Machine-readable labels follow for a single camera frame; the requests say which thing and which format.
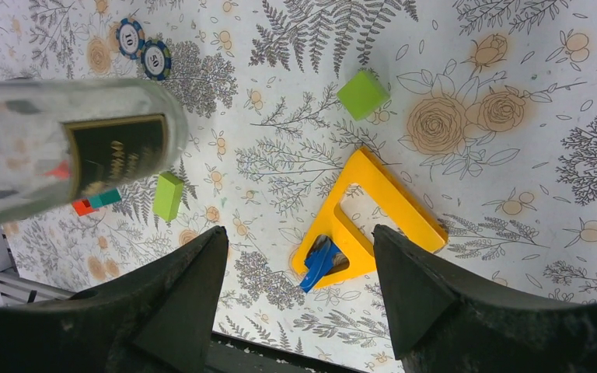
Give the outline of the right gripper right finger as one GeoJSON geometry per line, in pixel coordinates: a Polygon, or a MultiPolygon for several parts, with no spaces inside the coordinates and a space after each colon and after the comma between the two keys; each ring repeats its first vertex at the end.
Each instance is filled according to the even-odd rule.
{"type": "Polygon", "coordinates": [[[395,358],[407,372],[597,372],[597,303],[508,288],[385,225],[373,249],[395,358]]]}

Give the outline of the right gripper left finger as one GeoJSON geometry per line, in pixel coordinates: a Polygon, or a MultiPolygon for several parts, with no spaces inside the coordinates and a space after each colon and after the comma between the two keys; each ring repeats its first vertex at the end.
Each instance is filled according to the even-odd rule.
{"type": "Polygon", "coordinates": [[[201,372],[229,239],[179,249],[65,300],[0,307],[0,372],[201,372]]]}

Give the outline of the clear bottle black label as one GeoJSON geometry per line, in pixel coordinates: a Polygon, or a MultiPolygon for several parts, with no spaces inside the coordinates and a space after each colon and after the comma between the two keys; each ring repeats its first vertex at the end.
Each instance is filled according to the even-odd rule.
{"type": "Polygon", "coordinates": [[[0,224],[158,173],[188,132],[182,105],[153,81],[0,81],[0,224]]]}

